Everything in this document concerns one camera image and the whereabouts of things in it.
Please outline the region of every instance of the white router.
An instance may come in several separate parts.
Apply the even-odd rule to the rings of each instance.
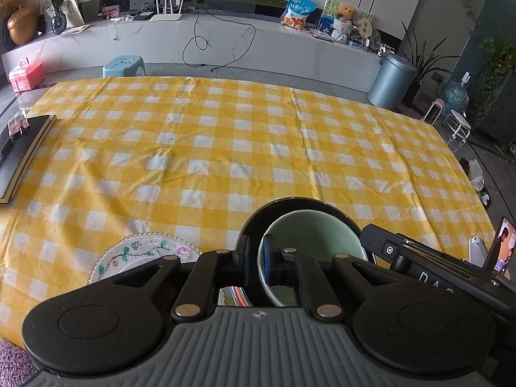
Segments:
[[[181,4],[179,5],[179,11],[177,13],[172,13],[172,0],[170,2],[170,13],[167,13],[167,0],[164,0],[164,8],[163,13],[159,12],[159,2],[156,0],[156,9],[157,14],[151,17],[151,22],[163,22],[165,20],[179,20],[182,16],[181,9],[183,8],[183,0],[181,0]]]

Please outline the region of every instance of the gray ribbed panel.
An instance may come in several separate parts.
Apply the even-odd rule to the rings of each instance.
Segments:
[[[390,373],[363,357],[346,330],[302,309],[217,307],[209,319],[179,324],[158,353],[118,375],[67,379],[41,372],[27,387],[486,387],[478,373],[443,381]]]

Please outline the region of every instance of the black notebook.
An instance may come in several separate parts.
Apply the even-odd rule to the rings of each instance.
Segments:
[[[8,140],[7,128],[0,134],[0,146],[3,147],[0,153],[0,204],[9,202],[16,192],[30,160],[34,157],[55,118],[55,115],[29,118],[30,129],[24,131],[24,134],[13,142]]]

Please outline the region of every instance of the floral plate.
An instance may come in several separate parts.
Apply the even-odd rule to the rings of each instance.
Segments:
[[[178,256],[181,262],[186,263],[195,262],[201,252],[191,243],[170,234],[140,233],[127,236],[100,255],[91,269],[88,284],[169,255]],[[219,304],[224,304],[222,290],[219,293]]]

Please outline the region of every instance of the trash can lid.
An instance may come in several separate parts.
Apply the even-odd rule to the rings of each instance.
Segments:
[[[395,65],[399,69],[402,69],[406,73],[409,73],[413,76],[417,74],[417,68],[414,67],[411,63],[409,63],[407,60],[403,59],[399,55],[389,53],[385,56],[387,61],[389,61],[391,64]]]

